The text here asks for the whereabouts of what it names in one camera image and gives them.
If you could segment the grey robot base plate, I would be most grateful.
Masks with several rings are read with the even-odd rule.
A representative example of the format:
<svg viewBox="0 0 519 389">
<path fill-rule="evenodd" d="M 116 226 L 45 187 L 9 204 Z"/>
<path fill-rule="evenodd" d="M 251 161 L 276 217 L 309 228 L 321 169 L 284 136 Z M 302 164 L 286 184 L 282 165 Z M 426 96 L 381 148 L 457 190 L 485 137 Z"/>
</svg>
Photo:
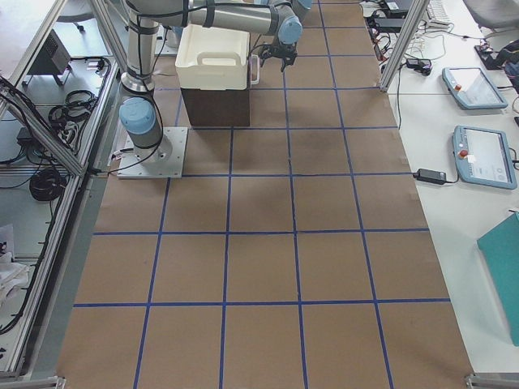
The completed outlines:
<svg viewBox="0 0 519 389">
<path fill-rule="evenodd" d="M 126 135 L 124 148 L 129 152 L 121 155 L 119 167 L 115 172 L 119 178 L 155 179 L 181 178 L 188 128 L 170 127 L 164 129 L 159 148 L 144 150 L 135 148 L 129 135 Z"/>
</svg>

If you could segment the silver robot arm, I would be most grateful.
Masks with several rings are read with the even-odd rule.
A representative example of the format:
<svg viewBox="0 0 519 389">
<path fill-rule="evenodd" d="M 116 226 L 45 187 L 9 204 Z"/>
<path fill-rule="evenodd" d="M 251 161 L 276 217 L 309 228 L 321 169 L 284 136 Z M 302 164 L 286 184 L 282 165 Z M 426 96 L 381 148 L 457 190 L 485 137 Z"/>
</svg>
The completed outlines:
<svg viewBox="0 0 519 389">
<path fill-rule="evenodd" d="M 297 57 L 302 22 L 309 1 L 129 1 L 125 96 L 119 120 L 138 160 L 171 153 L 154 101 L 155 49 L 160 26 L 181 28 L 176 65 L 187 113 L 195 127 L 248 127 L 250 35 L 271 36 L 259 58 L 280 58 L 285 66 Z"/>
</svg>

